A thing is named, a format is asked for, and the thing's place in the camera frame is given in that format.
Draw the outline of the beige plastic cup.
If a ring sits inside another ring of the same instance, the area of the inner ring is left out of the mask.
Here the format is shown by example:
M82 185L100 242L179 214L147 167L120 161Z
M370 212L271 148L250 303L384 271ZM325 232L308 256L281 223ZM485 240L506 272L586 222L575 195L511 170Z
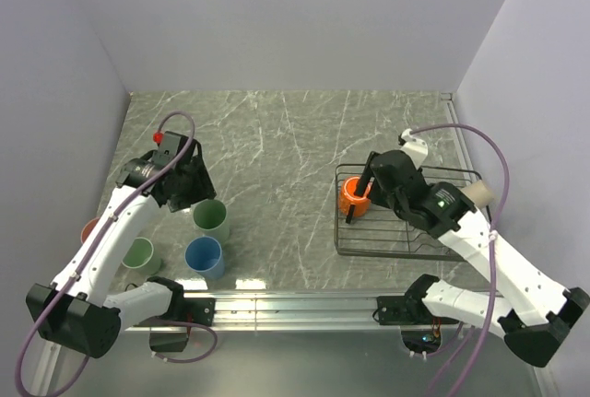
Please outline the beige plastic cup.
M478 209L483 209L489 206L494 200L494 194L488 185L482 181L473 182L460 191L476 206Z

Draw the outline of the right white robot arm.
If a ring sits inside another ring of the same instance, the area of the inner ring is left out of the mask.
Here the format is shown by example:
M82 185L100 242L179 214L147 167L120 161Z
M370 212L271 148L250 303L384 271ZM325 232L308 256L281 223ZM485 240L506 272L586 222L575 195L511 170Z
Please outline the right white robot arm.
M421 275L406 291L412 321L444 318L500 337L527 364L543 368L555 356L589 306L580 287L568 288L530 263L452 183L428 183L402 150L372 152L354 196L391 210L457 253L490 283L488 294Z

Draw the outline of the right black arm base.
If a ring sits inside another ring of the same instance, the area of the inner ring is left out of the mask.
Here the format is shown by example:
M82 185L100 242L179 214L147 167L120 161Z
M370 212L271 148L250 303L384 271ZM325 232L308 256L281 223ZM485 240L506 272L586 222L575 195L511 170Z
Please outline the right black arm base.
M372 318L380 326L396 326L409 353L432 355L442 344L441 321L429 311L408 305L402 296L379 296Z

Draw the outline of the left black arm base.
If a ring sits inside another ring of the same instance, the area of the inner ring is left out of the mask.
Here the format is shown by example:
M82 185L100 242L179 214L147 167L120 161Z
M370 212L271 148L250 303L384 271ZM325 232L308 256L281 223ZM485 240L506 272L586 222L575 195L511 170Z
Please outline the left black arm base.
M170 364L190 364L201 361L215 351L218 335L211 328L216 300L188 298L183 286L163 277L152 276L144 284L123 292L122 327L127 329L140 323L152 327L176 327L170 339L159 336L149 338L151 355ZM193 358L173 358L169 354L181 353L187 347L192 330L203 330L211 338L211 346Z

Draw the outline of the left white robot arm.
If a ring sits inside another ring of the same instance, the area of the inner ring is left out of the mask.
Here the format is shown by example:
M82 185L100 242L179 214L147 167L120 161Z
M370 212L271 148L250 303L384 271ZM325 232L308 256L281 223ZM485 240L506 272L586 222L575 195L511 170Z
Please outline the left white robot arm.
M162 206L176 212L216 195L197 140L158 132L156 142L157 149L125 164L99 223L67 267L49 285L30 288L26 304L41 338L100 358L124 329L150 319L174 325L190 315L183 286L157 274L134 290L109 292Z

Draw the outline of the orange mug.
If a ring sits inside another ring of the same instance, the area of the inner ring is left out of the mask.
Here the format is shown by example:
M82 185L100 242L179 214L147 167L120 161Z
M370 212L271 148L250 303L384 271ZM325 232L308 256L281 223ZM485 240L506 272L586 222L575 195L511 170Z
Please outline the orange mug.
M345 179L340 187L338 209L344 217L349 216L350 208L353 208L353 218L364 216L372 204L372 201L368 198L368 194L372 187L370 182L362 196L357 196L355 194L359 181L360 176L351 176Z

